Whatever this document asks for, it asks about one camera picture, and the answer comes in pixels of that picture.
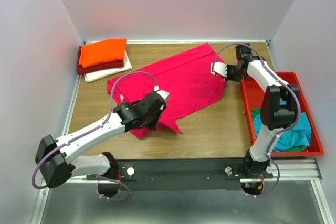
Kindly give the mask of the pink t shirt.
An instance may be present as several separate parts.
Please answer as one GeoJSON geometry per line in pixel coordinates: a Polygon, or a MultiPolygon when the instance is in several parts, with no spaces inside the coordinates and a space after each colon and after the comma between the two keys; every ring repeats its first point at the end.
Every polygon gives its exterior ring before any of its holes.
{"type": "Polygon", "coordinates": [[[216,51],[202,44],[185,52],[160,60],[139,69],[138,74],[118,81],[107,82],[107,92],[117,104],[144,98],[153,90],[153,82],[170,93],[167,108],[157,129],[172,129],[180,133],[177,120],[218,102],[226,82],[219,75],[211,74],[211,64],[216,51]]]}

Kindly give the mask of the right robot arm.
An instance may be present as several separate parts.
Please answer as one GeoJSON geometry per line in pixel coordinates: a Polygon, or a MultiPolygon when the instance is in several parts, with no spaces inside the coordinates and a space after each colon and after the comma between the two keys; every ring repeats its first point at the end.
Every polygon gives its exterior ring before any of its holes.
{"type": "Polygon", "coordinates": [[[266,171],[281,135],[298,123],[300,88],[281,79],[260,54],[254,56],[256,50],[250,44],[236,43],[235,51],[237,63],[227,67],[227,80],[239,82],[251,77],[264,92],[259,114],[262,126],[243,161],[244,175],[255,177],[266,171]]]}

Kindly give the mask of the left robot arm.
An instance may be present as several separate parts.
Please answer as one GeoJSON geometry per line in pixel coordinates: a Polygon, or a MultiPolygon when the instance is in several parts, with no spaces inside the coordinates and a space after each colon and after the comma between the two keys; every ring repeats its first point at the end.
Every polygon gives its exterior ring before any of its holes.
{"type": "Polygon", "coordinates": [[[83,156],[99,143],[130,130],[155,130],[166,109],[170,94],[153,91],[135,102],[120,103],[100,120],[68,135],[54,139],[47,135],[40,140],[35,162],[46,187],[56,188],[68,179],[81,175],[104,175],[116,169],[110,153],[83,156]]]}

